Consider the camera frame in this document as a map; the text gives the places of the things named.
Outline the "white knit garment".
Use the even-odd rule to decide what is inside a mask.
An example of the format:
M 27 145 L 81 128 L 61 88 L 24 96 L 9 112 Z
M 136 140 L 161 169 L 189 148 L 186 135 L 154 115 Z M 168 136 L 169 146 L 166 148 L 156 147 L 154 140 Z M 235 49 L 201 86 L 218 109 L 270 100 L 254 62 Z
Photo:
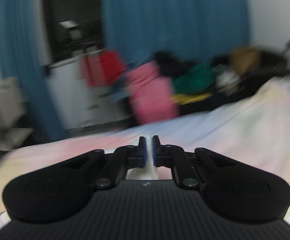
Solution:
M 127 173 L 127 180 L 170 180 L 172 179 L 171 169 L 156 167 L 153 164 L 152 137 L 145 135 L 146 163 L 144 168 L 133 168 Z

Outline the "yellow garment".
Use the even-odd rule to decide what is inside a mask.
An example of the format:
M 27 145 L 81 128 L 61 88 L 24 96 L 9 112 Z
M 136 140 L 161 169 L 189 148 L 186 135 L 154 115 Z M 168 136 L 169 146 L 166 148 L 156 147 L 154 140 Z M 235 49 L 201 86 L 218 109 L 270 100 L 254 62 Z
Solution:
M 206 99 L 209 99 L 212 96 L 213 94 L 211 93 L 204 93 L 198 95 L 174 94 L 171 98 L 174 101 L 174 103 L 178 104 L 179 106 L 182 106 L 190 103 L 201 102 Z

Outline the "pink garment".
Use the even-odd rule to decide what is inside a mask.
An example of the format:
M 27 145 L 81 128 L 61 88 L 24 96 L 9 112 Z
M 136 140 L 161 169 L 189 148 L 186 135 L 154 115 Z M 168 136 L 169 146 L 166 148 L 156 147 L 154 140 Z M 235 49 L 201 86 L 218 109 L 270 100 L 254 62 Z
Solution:
M 141 125 L 178 117 L 178 106 L 172 99 L 174 90 L 170 77 L 161 76 L 155 61 L 127 73 L 129 102 Z

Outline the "green garment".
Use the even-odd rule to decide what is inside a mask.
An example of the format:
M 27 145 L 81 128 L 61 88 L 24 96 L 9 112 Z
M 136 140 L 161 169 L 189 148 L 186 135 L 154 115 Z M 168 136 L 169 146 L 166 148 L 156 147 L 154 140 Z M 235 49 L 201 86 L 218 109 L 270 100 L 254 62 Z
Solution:
M 215 83 L 212 68 L 204 63 L 191 67 L 184 75 L 172 80 L 175 94 L 194 95 L 206 91 Z

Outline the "red garment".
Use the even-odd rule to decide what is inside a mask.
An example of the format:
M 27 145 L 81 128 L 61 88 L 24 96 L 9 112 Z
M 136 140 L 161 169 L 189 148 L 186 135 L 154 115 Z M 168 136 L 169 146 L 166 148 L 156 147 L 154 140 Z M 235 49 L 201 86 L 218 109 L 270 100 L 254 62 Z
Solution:
M 79 61 L 78 79 L 89 87 L 112 86 L 127 70 L 119 54 L 114 50 L 89 53 Z

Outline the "pastel pink bed sheet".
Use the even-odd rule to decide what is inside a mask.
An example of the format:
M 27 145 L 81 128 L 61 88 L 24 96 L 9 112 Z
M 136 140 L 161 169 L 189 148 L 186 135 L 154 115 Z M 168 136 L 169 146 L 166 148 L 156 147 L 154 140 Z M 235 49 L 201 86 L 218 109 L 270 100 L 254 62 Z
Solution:
M 273 78 L 253 97 L 209 113 L 14 150 L 0 161 L 0 214 L 5 211 L 2 190 L 13 178 L 97 148 L 111 153 L 154 135 L 188 152 L 208 148 L 290 184 L 290 78 Z M 290 224 L 290 208 L 285 219 Z

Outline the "black garment pile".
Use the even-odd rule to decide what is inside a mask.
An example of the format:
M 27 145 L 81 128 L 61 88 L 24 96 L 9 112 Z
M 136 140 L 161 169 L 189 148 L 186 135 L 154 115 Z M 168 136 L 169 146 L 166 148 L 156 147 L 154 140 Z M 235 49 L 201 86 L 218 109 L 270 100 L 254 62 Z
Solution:
M 171 81 L 184 75 L 196 64 L 204 63 L 200 60 L 181 60 L 168 51 L 157 51 L 153 58 L 158 64 L 159 73 L 170 77 Z M 290 76 L 285 53 L 254 47 L 236 48 L 229 54 L 216 55 L 210 63 L 204 64 L 212 68 L 215 83 L 200 94 L 211 93 L 213 96 L 201 102 L 182 106 L 177 104 L 180 115 L 212 111 L 222 105 L 249 98 L 270 79 Z

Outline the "white dressing table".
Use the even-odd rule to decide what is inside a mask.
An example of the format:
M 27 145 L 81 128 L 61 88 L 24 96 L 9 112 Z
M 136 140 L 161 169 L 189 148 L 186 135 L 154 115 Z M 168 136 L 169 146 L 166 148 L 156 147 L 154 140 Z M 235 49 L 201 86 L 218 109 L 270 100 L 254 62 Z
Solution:
M 33 142 L 25 97 L 16 77 L 0 81 L 0 154 Z

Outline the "blue curtain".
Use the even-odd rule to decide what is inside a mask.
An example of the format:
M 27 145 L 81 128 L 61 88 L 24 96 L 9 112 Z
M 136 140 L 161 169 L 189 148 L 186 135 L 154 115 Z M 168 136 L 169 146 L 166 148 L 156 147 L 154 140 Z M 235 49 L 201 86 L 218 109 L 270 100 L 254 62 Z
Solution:
M 206 60 L 249 42 L 247 0 L 101 0 L 105 45 L 132 67 L 160 49 Z M 42 72 L 34 0 L 0 0 L 0 71 L 17 77 L 34 127 L 67 134 Z

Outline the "dark window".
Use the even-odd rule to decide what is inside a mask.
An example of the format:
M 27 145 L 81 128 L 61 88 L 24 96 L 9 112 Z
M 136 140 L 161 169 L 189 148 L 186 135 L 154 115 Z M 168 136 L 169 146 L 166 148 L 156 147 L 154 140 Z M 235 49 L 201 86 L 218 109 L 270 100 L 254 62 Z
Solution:
M 68 59 L 75 49 L 65 23 L 79 27 L 83 42 L 103 43 L 101 0 L 43 0 L 43 8 L 54 62 Z

